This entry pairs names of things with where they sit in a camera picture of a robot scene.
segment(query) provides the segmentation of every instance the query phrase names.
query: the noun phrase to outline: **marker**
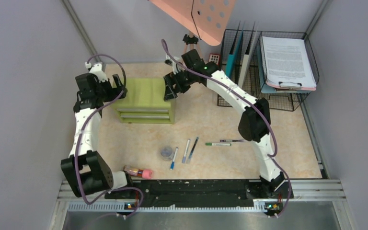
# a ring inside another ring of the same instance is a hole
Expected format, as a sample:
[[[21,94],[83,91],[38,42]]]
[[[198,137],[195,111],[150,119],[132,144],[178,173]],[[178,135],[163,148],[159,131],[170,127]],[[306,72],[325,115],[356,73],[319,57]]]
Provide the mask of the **marker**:
[[[174,169],[174,162],[175,162],[175,157],[177,156],[177,152],[178,152],[178,147],[175,148],[175,152],[174,152],[174,156],[172,158],[172,164],[170,166],[170,170]]]
[[[231,143],[211,143],[211,142],[207,142],[205,143],[205,145],[208,146],[231,146]]]
[[[220,140],[220,142],[248,142],[247,140]]]
[[[181,163],[185,163],[185,157],[187,156],[187,152],[188,152],[188,146],[190,145],[190,139],[187,140],[187,146],[185,147],[185,152],[184,152],[184,156],[183,156],[183,160],[181,161]]]
[[[191,149],[190,155],[188,156],[187,164],[190,163],[191,158],[193,157],[194,149],[196,148],[196,144],[198,142],[198,139],[199,139],[199,137],[197,137],[195,142],[194,142],[193,148]]]

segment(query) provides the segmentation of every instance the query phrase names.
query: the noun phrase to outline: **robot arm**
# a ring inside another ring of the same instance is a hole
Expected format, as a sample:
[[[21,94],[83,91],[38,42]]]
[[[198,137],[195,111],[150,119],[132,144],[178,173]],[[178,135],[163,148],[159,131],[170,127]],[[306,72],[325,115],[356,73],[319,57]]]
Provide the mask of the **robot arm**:
[[[273,155],[273,150],[270,144],[268,128],[254,109],[231,92],[236,92],[248,102],[254,104],[270,123],[268,101],[264,98],[258,100],[243,91],[225,75],[225,72],[218,70],[215,63],[209,62],[205,64],[194,49],[182,55],[182,59],[191,70],[210,76],[213,80],[201,78],[188,71],[180,71],[175,74],[170,73],[164,76],[166,83],[164,99],[176,98],[178,93],[186,92],[191,87],[190,85],[195,82],[205,85],[222,96],[241,116],[238,131],[245,140],[250,141],[252,144],[259,162],[260,178],[263,184],[267,186],[269,192],[275,192],[285,182],[285,177],[269,157],[269,155]]]
[[[95,113],[88,121],[84,131],[81,132],[81,130],[83,124],[96,109],[103,106],[104,102],[113,100],[124,89],[118,75],[113,76],[116,88],[112,88],[101,63],[96,63],[94,66],[86,63],[86,67],[89,73],[81,74],[75,78],[79,91],[74,105],[76,119],[74,143],[69,157],[61,161],[61,170],[76,197],[81,197],[74,166],[74,154],[79,135],[81,135],[78,154],[79,170],[82,170],[83,166],[86,165],[91,170],[80,174],[84,192],[92,194],[110,189],[114,185],[111,169],[97,152],[98,130],[102,112]],[[126,97],[126,92],[127,90],[124,89],[121,98]]]

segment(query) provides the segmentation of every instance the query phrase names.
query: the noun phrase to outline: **pink cap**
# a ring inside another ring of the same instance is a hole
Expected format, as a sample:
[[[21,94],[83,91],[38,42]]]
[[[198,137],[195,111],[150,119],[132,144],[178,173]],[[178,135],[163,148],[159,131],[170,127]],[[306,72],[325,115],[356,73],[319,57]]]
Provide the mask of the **pink cap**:
[[[142,174],[143,179],[150,180],[152,176],[153,176],[153,171],[152,170],[150,170],[150,169],[144,169],[143,170],[143,174]]]

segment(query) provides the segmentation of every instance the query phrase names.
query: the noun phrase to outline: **binder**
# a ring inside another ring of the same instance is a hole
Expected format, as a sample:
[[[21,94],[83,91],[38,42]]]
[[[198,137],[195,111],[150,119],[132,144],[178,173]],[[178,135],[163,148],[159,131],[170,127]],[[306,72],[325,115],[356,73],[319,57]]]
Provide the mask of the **binder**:
[[[250,35],[248,46],[247,46],[246,52],[243,56],[243,61],[242,61],[242,66],[241,66],[241,74],[240,74],[239,82],[238,82],[238,85],[239,85],[240,88],[242,88],[242,86],[245,82],[247,72],[249,70],[250,61],[252,60],[254,47],[255,47],[254,43],[257,41],[257,38],[259,37],[258,36],[259,33],[257,31],[254,33],[254,36],[253,36],[254,25],[255,25],[255,22],[253,23],[252,34]]]
[[[236,30],[235,39],[233,40],[232,48],[230,49],[230,52],[229,52],[229,55],[228,55],[228,62],[226,64],[226,68],[225,68],[225,74],[230,79],[231,79],[231,76],[232,76],[233,67],[236,64],[236,57],[238,56],[239,46],[241,45],[241,38],[243,36],[243,28],[244,28],[245,24],[243,23],[242,31],[238,36],[240,25],[241,25],[241,22],[239,22],[239,24],[238,24],[238,29]]]

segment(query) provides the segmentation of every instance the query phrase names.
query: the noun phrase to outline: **green marker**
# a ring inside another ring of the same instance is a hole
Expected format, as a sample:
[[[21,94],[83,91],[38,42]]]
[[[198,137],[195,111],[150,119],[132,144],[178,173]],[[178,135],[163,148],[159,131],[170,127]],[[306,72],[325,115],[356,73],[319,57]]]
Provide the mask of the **green marker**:
[[[208,146],[231,146],[231,143],[212,143],[212,142],[207,142],[205,143],[205,145]]]

